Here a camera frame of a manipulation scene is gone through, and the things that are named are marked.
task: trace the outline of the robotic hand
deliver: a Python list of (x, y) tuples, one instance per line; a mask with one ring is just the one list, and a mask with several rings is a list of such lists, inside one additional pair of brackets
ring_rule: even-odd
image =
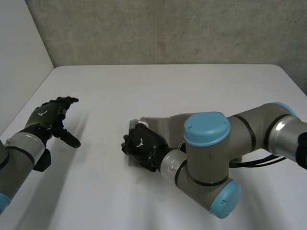
[(79, 140), (63, 125), (70, 105), (78, 101), (77, 98), (58, 97), (42, 104), (32, 112), (23, 130), (4, 145), (0, 142), (0, 214), (32, 169), (43, 172), (51, 165), (51, 154), (46, 144), (52, 136), (73, 148), (80, 147)]
[(151, 172), (160, 170), (164, 156), (172, 150), (164, 137), (141, 123), (130, 129), (124, 140), (121, 150)]

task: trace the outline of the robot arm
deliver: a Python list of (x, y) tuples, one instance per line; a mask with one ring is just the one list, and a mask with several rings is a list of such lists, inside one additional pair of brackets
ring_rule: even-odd
[[(133, 157), (134, 143), (144, 136), (152, 142), (156, 138), (152, 133), (149, 128), (137, 125), (126, 136), (122, 150)], [(242, 194), (240, 184), (228, 177), (229, 166), (257, 167), (250, 163), (230, 163), (231, 160), (265, 149), (276, 155), (267, 157), (266, 161), (284, 156), (307, 169), (307, 123), (281, 103), (265, 104), (228, 118), (218, 112), (194, 114), (184, 123), (184, 138), (186, 154), (179, 149), (166, 150), (167, 144), (153, 153), (151, 148), (151, 154), (146, 148), (137, 153), (159, 169), (163, 177), (221, 219), (234, 210)]]
[(11, 203), (31, 170), (43, 172), (51, 164), (47, 141), (57, 137), (78, 148), (80, 142), (63, 127), (66, 111), (78, 99), (57, 98), (31, 114), (25, 129), (3, 145), (0, 142), (0, 214)]

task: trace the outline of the blue end cap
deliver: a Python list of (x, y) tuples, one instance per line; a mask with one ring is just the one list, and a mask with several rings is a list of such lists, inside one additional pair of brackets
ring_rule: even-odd
[(273, 102), (273, 104), (277, 104), (277, 105), (282, 106), (283, 108), (288, 110), (291, 113), (291, 115), (296, 116), (296, 113), (293, 111), (293, 109), (290, 108), (290, 106), (288, 106), (288, 105), (286, 105), (284, 103), (281, 103), (281, 102)]
[(0, 193), (0, 215), (10, 203), (11, 199), (7, 195)]
[(236, 181), (231, 181), (217, 195), (210, 206), (209, 212), (220, 219), (224, 219), (235, 209), (241, 196), (241, 185)]
[(218, 112), (194, 114), (184, 123), (184, 139), (195, 147), (215, 145), (224, 140), (229, 132), (228, 119)]

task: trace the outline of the white table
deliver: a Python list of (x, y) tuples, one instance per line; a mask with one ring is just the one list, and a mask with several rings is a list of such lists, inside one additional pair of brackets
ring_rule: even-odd
[[(210, 215), (156, 172), (128, 166), (121, 152), (129, 121), (142, 116), (220, 111), (230, 116), (284, 102), (307, 121), (307, 98), (274, 65), (67, 66), (56, 68), (1, 136), (21, 130), (31, 112), (58, 96), (80, 99), (65, 126), (74, 150), (53, 138), (53, 163), (32, 172), (2, 214), (2, 230), (301, 230), (307, 172), (290, 160), (231, 169), (243, 197), (226, 219)], [(263, 150), (245, 160), (267, 155)]]

